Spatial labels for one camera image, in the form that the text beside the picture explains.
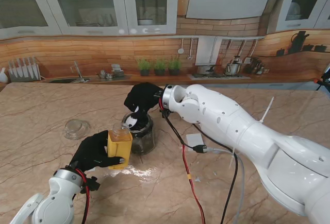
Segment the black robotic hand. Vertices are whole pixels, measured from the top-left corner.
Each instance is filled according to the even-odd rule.
[[[132,114],[132,118],[145,117],[148,110],[158,104],[159,98],[154,95],[161,91],[162,88],[149,82],[135,85],[124,102],[124,105],[132,112],[135,112],[136,107],[139,107],[139,110]]]
[[[79,145],[70,162],[81,171],[90,170],[96,166],[107,167],[124,163],[121,157],[108,157],[105,146],[108,145],[108,133],[105,130],[84,139]]]

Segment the red cable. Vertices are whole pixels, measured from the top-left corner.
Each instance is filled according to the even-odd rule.
[[[84,173],[83,173],[81,170],[79,170],[78,168],[76,168],[75,170],[76,170],[76,171],[79,173],[79,175],[82,177],[82,180],[84,181],[84,183],[85,183],[85,188],[86,188],[86,206],[85,206],[84,216],[83,216],[83,218],[82,218],[82,222],[81,222],[82,224],[85,224],[86,219],[87,219],[87,215],[88,215],[88,208],[89,208],[89,195],[90,195],[90,192],[89,192],[89,188],[88,188],[88,186],[87,186],[87,179],[86,179]]]
[[[190,173],[189,173],[189,167],[188,167],[188,165],[187,165],[187,161],[186,161],[186,156],[185,156],[185,146],[184,146],[184,145],[182,145],[182,158],[183,158],[183,160],[184,160],[184,164],[185,164],[186,172],[187,172],[187,174],[189,175]],[[193,184],[193,182],[192,182],[192,179],[189,179],[189,183],[190,183],[190,186],[191,186],[192,194],[194,195],[195,201],[196,201],[196,203],[197,203],[197,205],[198,205],[198,207],[199,207],[199,209],[200,209],[201,218],[202,218],[202,224],[205,224],[204,211],[203,211],[203,208],[202,208],[202,206],[201,206],[200,202],[198,201],[197,196],[196,196],[196,194],[195,194],[195,189],[194,189],[194,184]]]

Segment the yellow liquid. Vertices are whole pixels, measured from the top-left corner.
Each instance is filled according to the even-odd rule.
[[[108,157],[119,156],[125,159],[123,164],[109,166],[109,169],[124,169],[128,166],[132,140],[131,133],[118,134],[109,130]]]

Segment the orange juice bottle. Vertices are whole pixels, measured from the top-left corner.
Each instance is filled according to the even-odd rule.
[[[128,166],[132,140],[128,125],[125,123],[116,123],[112,130],[109,130],[108,157],[119,156],[125,159],[123,164],[109,166],[109,169],[124,169]]]

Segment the sink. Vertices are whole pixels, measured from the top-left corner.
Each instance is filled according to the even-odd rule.
[[[78,78],[57,79],[57,80],[50,81],[49,83],[70,83],[77,79]]]
[[[88,78],[62,78],[57,80],[52,80],[49,83],[77,83],[77,82],[87,82]]]

